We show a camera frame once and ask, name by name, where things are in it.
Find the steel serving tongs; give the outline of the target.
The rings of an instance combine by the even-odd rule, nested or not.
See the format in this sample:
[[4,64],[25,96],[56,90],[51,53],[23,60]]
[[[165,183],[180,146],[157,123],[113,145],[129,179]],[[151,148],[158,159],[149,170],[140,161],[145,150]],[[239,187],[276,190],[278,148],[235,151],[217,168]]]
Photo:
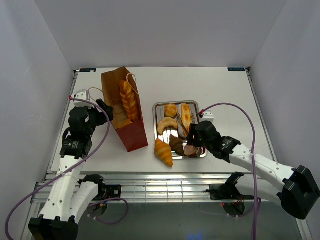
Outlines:
[[[185,127],[184,124],[183,124],[182,118],[181,118],[181,116],[180,116],[179,113],[177,114],[177,121],[178,121],[178,123],[181,125],[182,129],[183,129],[186,133],[188,133],[186,127]],[[203,148],[202,148],[202,147],[196,147],[196,148],[198,148],[198,155],[188,156],[188,157],[190,157],[190,158],[198,157],[198,158],[199,158],[199,157],[203,154]]]

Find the brown red paper bag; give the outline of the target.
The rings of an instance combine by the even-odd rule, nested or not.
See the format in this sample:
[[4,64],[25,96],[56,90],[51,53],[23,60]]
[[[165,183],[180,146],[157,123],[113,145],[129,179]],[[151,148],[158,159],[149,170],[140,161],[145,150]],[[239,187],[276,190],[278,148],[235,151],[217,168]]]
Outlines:
[[[139,120],[125,127],[119,128],[119,122],[128,119],[120,96],[119,82],[127,81],[134,90],[139,108]],[[136,76],[124,66],[101,75],[102,92],[104,102],[113,108],[113,120],[111,121],[116,133],[120,137],[128,152],[132,152],[148,145],[140,95],[136,84]]]

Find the white toasted oval loaf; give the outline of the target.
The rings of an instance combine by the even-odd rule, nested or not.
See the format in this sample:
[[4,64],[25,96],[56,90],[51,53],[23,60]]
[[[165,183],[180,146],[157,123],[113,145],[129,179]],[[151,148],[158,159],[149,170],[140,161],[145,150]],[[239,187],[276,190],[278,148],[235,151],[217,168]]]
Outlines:
[[[189,133],[190,124],[192,123],[192,112],[191,112],[189,105],[186,103],[181,103],[178,106],[178,113],[180,114],[180,116],[182,118],[182,122]],[[188,133],[186,133],[183,130],[182,126],[178,122],[178,134],[180,135],[180,137],[186,138],[188,136]]]

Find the long twisted glazed bread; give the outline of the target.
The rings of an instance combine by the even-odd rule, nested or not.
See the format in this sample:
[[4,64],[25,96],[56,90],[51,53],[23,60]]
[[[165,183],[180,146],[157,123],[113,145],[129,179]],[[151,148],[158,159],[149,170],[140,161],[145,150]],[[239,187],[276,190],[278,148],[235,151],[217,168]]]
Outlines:
[[127,81],[119,82],[120,97],[126,112],[127,118],[136,122],[140,118],[139,105],[133,88]]

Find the short twisted glazed bread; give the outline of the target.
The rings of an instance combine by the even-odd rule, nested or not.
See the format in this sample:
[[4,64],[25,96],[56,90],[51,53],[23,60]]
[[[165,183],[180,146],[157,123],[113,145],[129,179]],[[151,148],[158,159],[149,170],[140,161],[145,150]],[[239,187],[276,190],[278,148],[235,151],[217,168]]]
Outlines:
[[123,127],[130,125],[132,123],[133,123],[132,120],[130,118],[127,118],[126,120],[122,120],[119,122],[118,128],[123,128]]

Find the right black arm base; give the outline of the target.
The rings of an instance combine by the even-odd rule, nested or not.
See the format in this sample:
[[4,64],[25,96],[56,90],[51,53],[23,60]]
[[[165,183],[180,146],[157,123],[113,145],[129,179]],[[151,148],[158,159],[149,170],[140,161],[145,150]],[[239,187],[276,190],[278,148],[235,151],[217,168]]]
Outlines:
[[211,200],[238,200],[241,196],[240,192],[234,185],[229,184],[210,184],[206,190]]

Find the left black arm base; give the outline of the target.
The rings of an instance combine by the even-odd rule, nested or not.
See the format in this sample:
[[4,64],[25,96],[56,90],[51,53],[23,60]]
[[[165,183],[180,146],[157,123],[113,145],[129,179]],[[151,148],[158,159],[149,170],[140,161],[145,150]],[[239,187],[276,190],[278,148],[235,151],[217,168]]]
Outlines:
[[95,197],[97,201],[102,201],[110,198],[120,198],[122,193],[121,185],[102,184],[98,187],[98,195]]

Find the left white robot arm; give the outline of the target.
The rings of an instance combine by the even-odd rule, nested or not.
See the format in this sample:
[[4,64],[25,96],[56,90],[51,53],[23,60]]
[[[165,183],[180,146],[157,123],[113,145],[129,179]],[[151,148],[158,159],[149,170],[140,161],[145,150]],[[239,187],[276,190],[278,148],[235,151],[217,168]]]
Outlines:
[[101,180],[86,180],[74,193],[79,175],[93,154],[92,136],[96,127],[113,120],[113,108],[97,99],[74,99],[69,113],[69,127],[62,135],[59,169],[53,180],[49,197],[38,217],[30,219],[28,229],[36,240],[75,240],[79,220],[88,204],[106,195]]

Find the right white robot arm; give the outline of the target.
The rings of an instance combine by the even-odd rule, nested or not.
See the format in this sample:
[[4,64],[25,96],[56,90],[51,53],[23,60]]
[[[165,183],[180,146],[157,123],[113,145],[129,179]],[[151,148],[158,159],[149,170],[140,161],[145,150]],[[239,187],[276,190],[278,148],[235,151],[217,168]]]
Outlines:
[[209,121],[191,124],[187,136],[189,146],[208,150],[215,158],[240,166],[261,177],[261,185],[252,184],[259,198],[280,204],[291,216],[304,220],[320,198],[320,189],[311,171],[282,165],[250,150],[230,136],[221,136]]

